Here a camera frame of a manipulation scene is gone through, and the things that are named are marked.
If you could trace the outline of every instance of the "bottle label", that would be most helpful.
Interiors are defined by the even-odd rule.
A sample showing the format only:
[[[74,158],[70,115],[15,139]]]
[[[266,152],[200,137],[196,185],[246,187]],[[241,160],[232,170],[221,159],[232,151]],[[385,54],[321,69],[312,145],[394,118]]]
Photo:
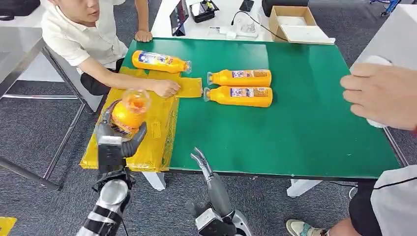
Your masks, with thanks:
[[[151,64],[151,65],[157,65],[157,64],[171,64],[172,63],[172,57],[159,54],[159,53],[150,53],[142,51],[139,54],[138,61]]]
[[[243,78],[243,77],[265,77],[268,73],[266,70],[233,70],[233,78]]]
[[[230,88],[231,97],[267,97],[266,88]]]

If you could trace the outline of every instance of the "white shirt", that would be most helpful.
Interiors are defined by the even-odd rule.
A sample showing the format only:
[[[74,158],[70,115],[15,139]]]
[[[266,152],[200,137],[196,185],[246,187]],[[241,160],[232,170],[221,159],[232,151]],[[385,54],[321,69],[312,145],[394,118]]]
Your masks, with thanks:
[[[44,2],[42,36],[46,44],[72,66],[92,57],[106,68],[115,69],[116,61],[126,56],[127,47],[116,36],[113,6],[125,0],[100,0],[100,16],[96,27],[87,27],[69,20],[50,2]]]
[[[414,177],[417,165],[384,171],[375,188]],[[417,179],[373,190],[371,204],[383,236],[416,235]]]

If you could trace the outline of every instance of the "green table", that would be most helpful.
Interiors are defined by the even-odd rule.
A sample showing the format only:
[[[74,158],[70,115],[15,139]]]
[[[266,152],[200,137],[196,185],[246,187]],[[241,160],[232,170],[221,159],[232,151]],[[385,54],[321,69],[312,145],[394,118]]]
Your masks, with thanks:
[[[272,72],[269,108],[181,99],[171,170],[199,170],[194,146],[226,173],[357,180],[399,167],[384,133],[343,100],[339,81],[349,70],[336,46],[155,38],[132,41],[126,58],[135,50],[191,60],[183,75],[204,80],[223,69]],[[131,60],[123,66],[134,68]]]

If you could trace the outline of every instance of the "cardboard box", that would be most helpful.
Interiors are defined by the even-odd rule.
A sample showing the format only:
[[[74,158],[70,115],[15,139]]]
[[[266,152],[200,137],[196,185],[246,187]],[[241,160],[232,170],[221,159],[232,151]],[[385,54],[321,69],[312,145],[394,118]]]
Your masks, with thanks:
[[[317,26],[307,6],[274,6],[269,18],[269,29],[283,39],[272,35],[275,42],[334,44]]]

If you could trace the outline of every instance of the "hand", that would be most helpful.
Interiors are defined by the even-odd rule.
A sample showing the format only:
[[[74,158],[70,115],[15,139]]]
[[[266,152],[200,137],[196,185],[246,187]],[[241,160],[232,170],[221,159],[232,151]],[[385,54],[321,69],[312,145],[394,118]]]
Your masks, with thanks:
[[[163,98],[168,98],[177,93],[180,86],[172,80],[155,80],[152,90]]]
[[[399,129],[417,127],[417,71],[361,63],[351,73],[340,84],[355,115]]]
[[[139,42],[149,42],[152,41],[152,34],[146,30],[139,30],[135,35],[135,39]]]

